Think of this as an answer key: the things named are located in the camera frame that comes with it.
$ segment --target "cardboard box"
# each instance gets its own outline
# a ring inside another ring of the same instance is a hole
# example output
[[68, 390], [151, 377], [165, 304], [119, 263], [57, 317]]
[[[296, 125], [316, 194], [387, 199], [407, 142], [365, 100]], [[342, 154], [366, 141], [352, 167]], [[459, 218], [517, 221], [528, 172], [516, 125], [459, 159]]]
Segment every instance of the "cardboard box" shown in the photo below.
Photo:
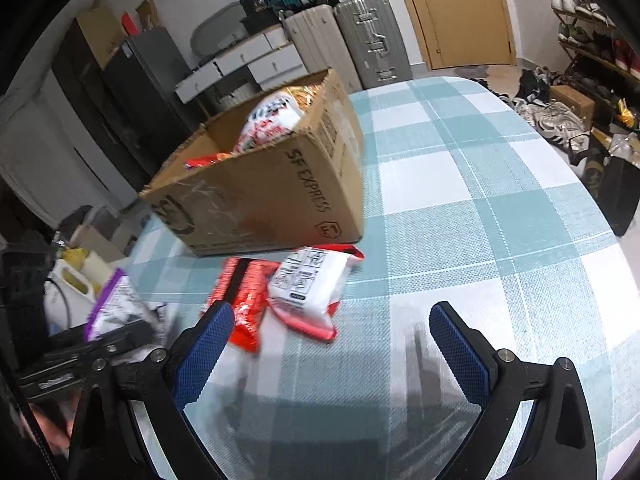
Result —
[[591, 130], [596, 105], [593, 99], [566, 85], [552, 86], [549, 89], [549, 97], [566, 104], [574, 114], [584, 120], [585, 130]]
[[289, 82], [322, 84], [295, 131], [206, 168], [191, 157], [231, 152], [247, 115], [270, 92], [210, 119], [140, 194], [196, 254], [355, 242], [362, 236], [362, 131], [336, 71]]
[[104, 68], [126, 38], [120, 22], [107, 7], [83, 12], [76, 20], [95, 60]]

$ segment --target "screw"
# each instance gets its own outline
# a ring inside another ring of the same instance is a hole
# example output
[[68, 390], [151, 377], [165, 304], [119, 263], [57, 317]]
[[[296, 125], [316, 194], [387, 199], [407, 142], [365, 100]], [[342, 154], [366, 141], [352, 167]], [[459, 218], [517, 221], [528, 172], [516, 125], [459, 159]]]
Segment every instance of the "screw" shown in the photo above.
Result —
[[516, 354], [514, 354], [511, 350], [507, 348], [501, 348], [500, 350], [498, 350], [498, 357], [500, 358], [501, 361], [504, 361], [505, 363], [510, 363], [516, 358]]
[[166, 350], [164, 348], [156, 348], [149, 354], [150, 359], [155, 363], [160, 363], [166, 358]]
[[99, 372], [106, 365], [107, 365], [107, 361], [105, 361], [103, 358], [99, 357], [92, 363], [91, 368], [93, 368], [96, 372]]
[[571, 362], [571, 359], [568, 359], [567, 357], [561, 357], [558, 359], [558, 364], [564, 368], [565, 370], [573, 370], [574, 369], [574, 364]]

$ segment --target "checkered tablecloth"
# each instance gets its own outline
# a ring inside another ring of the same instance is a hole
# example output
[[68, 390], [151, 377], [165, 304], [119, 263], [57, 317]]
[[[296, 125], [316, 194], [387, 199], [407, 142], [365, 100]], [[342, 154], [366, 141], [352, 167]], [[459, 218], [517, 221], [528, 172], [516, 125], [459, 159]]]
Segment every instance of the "checkered tablecloth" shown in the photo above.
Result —
[[[213, 458], [234, 480], [434, 478], [479, 413], [429, 334], [431, 306], [447, 300], [495, 348], [574, 361], [598, 475], [610, 478], [640, 436], [640, 303], [587, 191], [475, 82], [426, 78], [351, 98], [365, 134], [366, 260], [335, 315], [338, 337], [312, 341], [268, 313], [260, 355], [228, 345], [185, 410]], [[221, 264], [190, 255], [154, 218], [127, 271], [144, 298], [171, 304], [176, 335], [196, 322]]]

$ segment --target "cable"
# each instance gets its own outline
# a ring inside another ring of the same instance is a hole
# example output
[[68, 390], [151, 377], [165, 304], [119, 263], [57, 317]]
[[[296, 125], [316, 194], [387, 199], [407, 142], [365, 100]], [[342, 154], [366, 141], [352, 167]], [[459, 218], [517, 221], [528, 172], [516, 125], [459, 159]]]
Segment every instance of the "cable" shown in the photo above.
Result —
[[40, 425], [36, 420], [31, 408], [29, 407], [29, 403], [27, 402], [26, 397], [18, 386], [18, 383], [15, 381], [14, 375], [11, 372], [11, 368], [4, 360], [4, 356], [2, 355], [2, 351], [0, 350], [0, 376], [4, 379], [9, 392], [12, 394], [15, 402], [18, 405], [18, 409], [22, 413], [31, 434], [33, 435], [33, 439], [40, 450], [40, 454], [44, 458], [44, 461], [47, 463], [49, 467], [49, 471], [51, 473], [51, 477], [54, 480], [62, 480], [60, 477], [60, 473], [56, 469], [56, 465], [54, 463], [53, 453], [51, 452], [51, 448], [47, 443], [47, 440], [44, 438], [44, 434], [40, 429]]
[[60, 296], [62, 296], [62, 301], [65, 303], [65, 308], [66, 308], [66, 328], [65, 328], [65, 330], [71, 328], [71, 309], [69, 308], [69, 303], [66, 300], [65, 293], [62, 291], [62, 287], [59, 286], [56, 282], [54, 282], [51, 278], [47, 278], [44, 281], [52, 283], [57, 288], [57, 290], [60, 292]]

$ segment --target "plastic bag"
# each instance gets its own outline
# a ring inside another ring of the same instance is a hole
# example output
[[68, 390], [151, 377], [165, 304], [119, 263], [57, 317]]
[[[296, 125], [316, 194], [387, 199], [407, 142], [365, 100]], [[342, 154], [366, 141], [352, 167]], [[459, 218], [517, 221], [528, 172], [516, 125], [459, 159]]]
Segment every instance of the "plastic bag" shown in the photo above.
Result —
[[260, 348], [258, 328], [267, 307], [267, 284], [279, 265], [278, 262], [236, 256], [226, 259], [202, 311], [204, 313], [216, 300], [229, 303], [236, 317], [229, 342], [248, 352], [257, 352]]
[[332, 341], [338, 308], [351, 267], [364, 255], [349, 244], [302, 247], [291, 253], [269, 282], [269, 304], [294, 330]]
[[289, 86], [267, 95], [247, 117], [233, 152], [248, 152], [289, 135], [319, 90], [320, 85]]

